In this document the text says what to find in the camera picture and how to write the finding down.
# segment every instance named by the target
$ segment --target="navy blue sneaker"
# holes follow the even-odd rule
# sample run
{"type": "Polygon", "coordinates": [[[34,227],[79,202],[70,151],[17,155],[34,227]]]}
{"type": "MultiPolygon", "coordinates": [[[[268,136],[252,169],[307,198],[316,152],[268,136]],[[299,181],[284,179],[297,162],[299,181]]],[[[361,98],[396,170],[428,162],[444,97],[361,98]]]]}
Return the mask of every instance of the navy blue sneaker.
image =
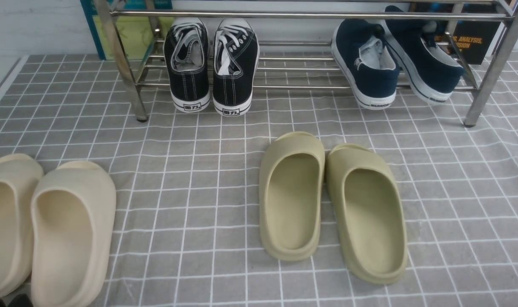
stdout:
{"type": "MultiPolygon", "coordinates": [[[[387,6],[385,12],[402,12],[387,6]]],[[[438,23],[431,20],[383,20],[386,40],[409,78],[411,89],[428,103],[444,103],[464,68],[435,43],[438,23]]]]}
{"type": "Polygon", "coordinates": [[[362,107],[380,110],[392,104],[399,67],[386,47],[381,25],[346,19],[335,30],[331,49],[362,107]]]}

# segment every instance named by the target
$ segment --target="white rubber sole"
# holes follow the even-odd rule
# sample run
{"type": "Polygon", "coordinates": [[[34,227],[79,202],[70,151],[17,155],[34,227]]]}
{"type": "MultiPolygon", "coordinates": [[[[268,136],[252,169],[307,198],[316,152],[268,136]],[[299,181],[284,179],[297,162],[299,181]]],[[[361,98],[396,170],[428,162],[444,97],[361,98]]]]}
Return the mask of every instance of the white rubber sole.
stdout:
{"type": "Polygon", "coordinates": [[[378,20],[376,22],[384,27],[384,37],[388,42],[388,47],[393,51],[397,64],[403,69],[405,75],[409,79],[409,84],[411,85],[411,89],[415,95],[427,103],[445,103],[445,101],[447,101],[451,96],[452,92],[441,93],[429,87],[420,77],[419,72],[409,55],[407,55],[407,53],[403,50],[403,47],[401,47],[401,45],[393,37],[392,33],[388,29],[388,26],[386,25],[386,22],[384,20],[378,20]]]}
{"type": "Polygon", "coordinates": [[[212,91],[208,90],[208,94],[197,101],[185,101],[181,99],[177,99],[173,93],[170,92],[172,96],[172,100],[174,101],[175,108],[183,113],[196,113],[202,111],[208,107],[210,104],[210,97],[212,96],[212,91]]]}
{"type": "MultiPolygon", "coordinates": [[[[233,23],[235,23],[235,20],[236,20],[236,23],[239,23],[239,19],[225,19],[224,21],[222,21],[222,23],[219,26],[221,27],[224,23],[233,24],[233,23]]],[[[246,25],[243,25],[243,24],[238,24],[238,25],[242,26],[242,27],[249,27],[251,29],[251,26],[248,23],[246,23],[246,25]]],[[[255,59],[255,70],[253,71],[252,80],[255,80],[255,73],[257,72],[257,66],[259,65],[259,54],[261,54],[261,50],[259,50],[259,40],[257,39],[257,35],[255,36],[255,39],[257,42],[257,58],[255,59]]],[[[251,86],[252,86],[252,89],[251,89],[250,97],[243,103],[240,103],[239,105],[224,105],[224,104],[216,101],[216,99],[214,97],[213,101],[214,101],[215,110],[218,113],[220,113],[221,115],[228,116],[228,117],[235,117],[235,116],[240,116],[240,115],[246,114],[246,112],[251,107],[251,99],[253,97],[253,82],[251,83],[251,86]]]]}
{"type": "Polygon", "coordinates": [[[394,99],[396,99],[396,91],[394,89],[394,93],[388,97],[376,98],[369,97],[362,93],[356,84],[356,79],[352,75],[352,72],[344,63],[343,56],[340,55],[339,50],[337,49],[337,32],[339,31],[339,27],[335,29],[335,33],[333,33],[333,39],[331,40],[331,51],[333,52],[333,58],[335,62],[339,65],[340,69],[343,71],[343,75],[346,77],[348,82],[350,83],[350,87],[352,87],[352,92],[358,101],[358,104],[361,107],[369,110],[382,110],[386,109],[390,105],[392,105],[394,99]]]}

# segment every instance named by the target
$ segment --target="sneaker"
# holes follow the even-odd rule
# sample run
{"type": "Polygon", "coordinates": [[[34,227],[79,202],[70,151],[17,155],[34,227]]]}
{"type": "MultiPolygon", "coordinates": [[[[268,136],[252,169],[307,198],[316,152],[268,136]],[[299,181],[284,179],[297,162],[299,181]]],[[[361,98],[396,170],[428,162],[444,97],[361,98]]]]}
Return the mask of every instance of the sneaker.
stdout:
{"type": "Polygon", "coordinates": [[[359,105],[381,110],[392,104],[399,67],[386,48],[382,26],[346,19],[335,30],[331,49],[359,105]]]}
{"type": "Polygon", "coordinates": [[[208,32],[198,18],[178,18],[164,42],[170,92],[177,110],[185,113],[206,109],[210,103],[208,82],[208,32]]]}
{"type": "Polygon", "coordinates": [[[238,116],[251,106],[259,42],[243,19],[225,19],[214,39],[214,106],[224,116],[238,116]]]}
{"type": "MultiPolygon", "coordinates": [[[[402,12],[388,6],[385,12],[402,12]]],[[[464,68],[435,43],[438,23],[431,20],[383,20],[386,40],[409,78],[411,89],[428,103],[444,103],[464,68]]]]}

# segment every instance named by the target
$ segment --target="shoe rack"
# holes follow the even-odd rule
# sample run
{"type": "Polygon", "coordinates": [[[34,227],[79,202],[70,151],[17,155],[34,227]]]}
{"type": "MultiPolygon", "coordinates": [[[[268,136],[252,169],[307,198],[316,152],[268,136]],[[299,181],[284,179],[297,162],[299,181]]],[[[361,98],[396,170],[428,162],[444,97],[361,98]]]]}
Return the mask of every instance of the shoe rack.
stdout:
{"type": "MultiPolygon", "coordinates": [[[[285,19],[430,19],[448,21],[447,32],[445,33],[445,42],[439,43],[446,49],[452,46],[453,56],[464,67],[464,85],[457,86],[455,91],[472,93],[474,99],[468,110],[466,118],[463,120],[465,127],[475,126],[492,89],[498,80],[498,77],[505,66],[505,63],[515,46],[518,39],[518,4],[512,10],[504,0],[415,0],[415,2],[435,2],[435,3],[452,3],[455,4],[452,12],[401,12],[401,13],[385,13],[385,12],[240,12],[240,11],[204,11],[204,10],[159,10],[155,8],[154,0],[144,0],[146,9],[144,10],[128,10],[124,9],[126,0],[113,0],[111,4],[107,0],[93,0],[99,18],[102,22],[103,29],[107,35],[111,50],[115,58],[115,62],[119,68],[122,81],[128,93],[128,99],[136,114],[136,119],[140,122],[148,120],[148,114],[142,103],[140,90],[144,87],[161,87],[169,88],[169,83],[148,82],[146,76],[149,70],[165,70],[164,56],[162,55],[162,45],[164,37],[162,37],[158,18],[167,17],[239,17],[245,19],[251,18],[285,18],[285,19]],[[478,13],[462,13],[463,5],[469,4],[488,4],[495,8],[494,13],[478,14],[478,13]],[[119,32],[115,26],[119,16],[146,16],[151,25],[153,39],[146,51],[140,68],[134,74],[130,68],[128,58],[125,55],[124,46],[122,45],[119,32]],[[501,35],[501,43],[499,44],[495,54],[491,60],[491,64],[483,78],[478,84],[473,76],[470,66],[466,63],[460,53],[456,43],[452,39],[452,33],[456,27],[456,23],[460,20],[468,21],[489,21],[493,23],[502,23],[505,26],[501,35]]],[[[399,0],[383,0],[382,2],[401,2],[399,0]]],[[[260,41],[261,46],[331,46],[330,41],[260,41]]],[[[291,62],[291,61],[331,61],[333,58],[329,56],[322,57],[261,57],[261,61],[275,62],[291,62]]],[[[338,70],[338,68],[291,68],[291,67],[259,67],[258,71],[268,72],[308,72],[308,71],[329,71],[338,70]]],[[[306,90],[306,91],[349,91],[349,86],[314,86],[314,85],[254,85],[254,90],[306,90]]],[[[408,84],[399,84],[398,89],[410,89],[408,84]]]]}

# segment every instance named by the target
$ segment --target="cream slide sandal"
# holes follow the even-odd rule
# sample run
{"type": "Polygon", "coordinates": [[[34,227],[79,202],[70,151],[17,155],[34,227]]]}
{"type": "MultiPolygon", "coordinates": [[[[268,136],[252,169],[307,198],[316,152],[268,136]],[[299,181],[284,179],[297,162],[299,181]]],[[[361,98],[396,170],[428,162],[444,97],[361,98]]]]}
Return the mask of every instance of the cream slide sandal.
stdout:
{"type": "Polygon", "coordinates": [[[41,177],[43,169],[27,155],[0,158],[0,298],[18,288],[31,272],[29,203],[41,177]]]}
{"type": "Polygon", "coordinates": [[[325,152],[307,132],[290,132],[267,148],[259,170],[259,231],[280,260],[310,257],[320,240],[325,152]]]}
{"type": "Polygon", "coordinates": [[[327,156],[326,180],[346,266],[374,284],[400,279],[407,234],[390,167],[367,148],[341,144],[327,156]]]}
{"type": "Polygon", "coordinates": [[[74,161],[48,173],[33,194],[34,305],[84,307],[107,273],[115,185],[99,165],[74,161]]]}

